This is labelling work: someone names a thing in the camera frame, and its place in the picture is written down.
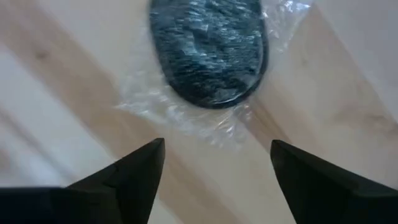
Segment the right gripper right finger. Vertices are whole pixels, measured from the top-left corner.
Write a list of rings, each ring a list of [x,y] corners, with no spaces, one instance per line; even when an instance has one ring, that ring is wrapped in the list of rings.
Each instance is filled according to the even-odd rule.
[[[398,190],[281,140],[270,157],[297,224],[398,224]]]

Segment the bagged black round brush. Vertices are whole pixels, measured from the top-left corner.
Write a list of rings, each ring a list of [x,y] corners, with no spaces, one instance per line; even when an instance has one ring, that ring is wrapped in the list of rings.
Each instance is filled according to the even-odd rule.
[[[314,0],[137,0],[118,108],[239,149],[249,101]]]

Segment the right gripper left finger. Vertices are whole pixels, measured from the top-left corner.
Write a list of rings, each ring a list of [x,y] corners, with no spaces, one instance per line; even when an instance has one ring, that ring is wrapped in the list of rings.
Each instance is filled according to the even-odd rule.
[[[0,187],[0,224],[147,224],[164,161],[157,138],[68,187]]]

